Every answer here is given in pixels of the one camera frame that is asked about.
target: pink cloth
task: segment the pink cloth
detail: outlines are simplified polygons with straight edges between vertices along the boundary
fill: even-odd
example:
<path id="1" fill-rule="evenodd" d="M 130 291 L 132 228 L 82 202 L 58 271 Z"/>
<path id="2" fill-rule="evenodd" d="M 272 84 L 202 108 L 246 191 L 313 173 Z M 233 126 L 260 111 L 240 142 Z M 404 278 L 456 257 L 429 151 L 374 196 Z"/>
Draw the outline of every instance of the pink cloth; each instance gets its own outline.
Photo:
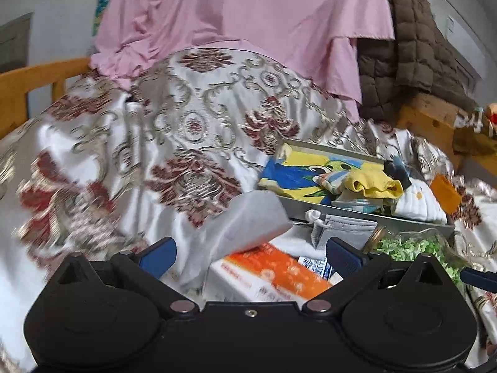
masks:
<path id="1" fill-rule="evenodd" d="M 91 66 L 129 89 L 131 78 L 171 53 L 246 41 L 360 102 L 355 38 L 394 39 L 387 0 L 110 0 Z"/>

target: bed cover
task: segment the bed cover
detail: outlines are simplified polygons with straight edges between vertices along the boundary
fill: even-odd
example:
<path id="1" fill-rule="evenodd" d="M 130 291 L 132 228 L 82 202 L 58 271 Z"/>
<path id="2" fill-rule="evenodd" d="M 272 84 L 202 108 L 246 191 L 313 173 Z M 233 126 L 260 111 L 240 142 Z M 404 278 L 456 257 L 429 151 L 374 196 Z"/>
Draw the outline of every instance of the bed cover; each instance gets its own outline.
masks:
<path id="1" fill-rule="evenodd" d="M 172 236 L 178 258 L 163 280 L 198 295 L 202 274 L 188 261 L 256 188 L 281 138 L 400 155 L 427 180 L 437 172 L 453 177 L 447 157 L 425 139 L 352 124 L 344 104 L 312 79 L 238 47 L 155 57 L 129 91 L 92 71 L 0 140 L 0 361 L 7 371 L 33 368 L 23 320 L 70 252 L 102 260 Z M 454 182 L 464 194 L 454 215 L 456 247 L 495 270 L 497 194 L 481 182 Z M 469 298 L 496 343 L 495 296 L 473 289 Z M 470 365 L 483 357 L 475 344 Z"/>

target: orange and white box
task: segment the orange and white box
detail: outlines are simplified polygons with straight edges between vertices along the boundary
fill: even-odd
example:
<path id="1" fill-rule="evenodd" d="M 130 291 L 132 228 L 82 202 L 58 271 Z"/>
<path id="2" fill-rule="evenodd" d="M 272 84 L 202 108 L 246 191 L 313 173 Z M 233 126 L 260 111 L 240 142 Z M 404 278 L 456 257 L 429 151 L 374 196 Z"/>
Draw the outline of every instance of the orange and white box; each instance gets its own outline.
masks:
<path id="1" fill-rule="evenodd" d="M 203 297 L 208 301 L 295 301 L 302 306 L 331 288 L 326 280 L 270 244 L 211 264 Z"/>

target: white wall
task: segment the white wall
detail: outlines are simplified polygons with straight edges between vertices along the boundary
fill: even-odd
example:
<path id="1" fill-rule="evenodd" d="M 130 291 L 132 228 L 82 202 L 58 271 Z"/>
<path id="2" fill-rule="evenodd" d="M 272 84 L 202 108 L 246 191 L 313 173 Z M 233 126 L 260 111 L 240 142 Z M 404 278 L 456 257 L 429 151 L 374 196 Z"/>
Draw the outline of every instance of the white wall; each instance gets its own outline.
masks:
<path id="1" fill-rule="evenodd" d="M 96 0 L 0 0 L 0 24 L 28 12 L 31 19 L 29 64 L 86 56 Z M 31 116 L 50 104 L 50 91 L 43 88 L 29 96 Z"/>
<path id="2" fill-rule="evenodd" d="M 451 15 L 486 57 L 487 76 L 476 84 L 473 98 L 481 106 L 497 102 L 497 24 L 478 0 L 428 0 L 442 32 Z"/>

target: brown quilted blanket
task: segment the brown quilted blanket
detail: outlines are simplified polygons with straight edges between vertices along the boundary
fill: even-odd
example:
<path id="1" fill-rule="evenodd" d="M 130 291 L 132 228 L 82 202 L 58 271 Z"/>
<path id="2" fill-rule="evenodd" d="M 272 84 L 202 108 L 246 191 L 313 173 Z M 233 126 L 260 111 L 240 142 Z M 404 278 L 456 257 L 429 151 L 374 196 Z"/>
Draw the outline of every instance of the brown quilted blanket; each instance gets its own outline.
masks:
<path id="1" fill-rule="evenodd" d="M 476 104 L 457 77 L 455 58 L 426 0 L 389 0 L 395 41 L 359 39 L 363 118 L 392 121 L 421 90 L 470 112 Z"/>

